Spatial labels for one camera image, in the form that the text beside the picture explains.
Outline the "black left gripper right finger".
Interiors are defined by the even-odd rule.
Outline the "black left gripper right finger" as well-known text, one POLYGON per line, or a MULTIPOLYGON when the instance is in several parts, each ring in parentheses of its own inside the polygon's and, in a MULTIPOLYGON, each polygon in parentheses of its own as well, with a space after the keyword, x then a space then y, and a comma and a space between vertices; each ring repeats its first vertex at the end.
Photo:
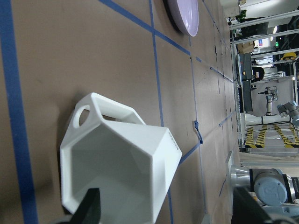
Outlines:
POLYGON ((291 217, 267 213, 243 187, 233 190, 232 224, 298 224, 291 217))

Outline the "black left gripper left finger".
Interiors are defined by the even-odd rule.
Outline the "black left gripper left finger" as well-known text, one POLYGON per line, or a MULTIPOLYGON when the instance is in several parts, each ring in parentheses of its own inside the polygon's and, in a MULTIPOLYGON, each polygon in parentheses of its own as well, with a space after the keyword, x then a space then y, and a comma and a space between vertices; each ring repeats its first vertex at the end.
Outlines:
POLYGON ((88 189, 70 224, 99 224, 101 219, 100 189, 88 189))

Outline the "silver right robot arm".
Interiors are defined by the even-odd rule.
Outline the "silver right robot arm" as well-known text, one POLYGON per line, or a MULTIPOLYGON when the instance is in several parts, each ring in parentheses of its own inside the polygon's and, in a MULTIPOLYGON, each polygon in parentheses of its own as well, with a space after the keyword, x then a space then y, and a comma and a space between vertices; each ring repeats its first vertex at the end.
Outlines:
POLYGON ((297 224, 299 179, 275 168, 231 166, 233 224, 297 224))

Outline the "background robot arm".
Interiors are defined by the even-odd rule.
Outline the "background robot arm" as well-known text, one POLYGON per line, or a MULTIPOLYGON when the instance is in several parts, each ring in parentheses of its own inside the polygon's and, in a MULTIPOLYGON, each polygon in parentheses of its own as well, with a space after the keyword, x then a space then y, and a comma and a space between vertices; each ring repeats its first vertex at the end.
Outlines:
POLYGON ((278 103, 278 89, 276 86, 266 87, 259 95, 265 95, 266 113, 260 117, 260 124, 278 124, 288 122, 299 130, 299 105, 291 100, 287 103, 278 103))

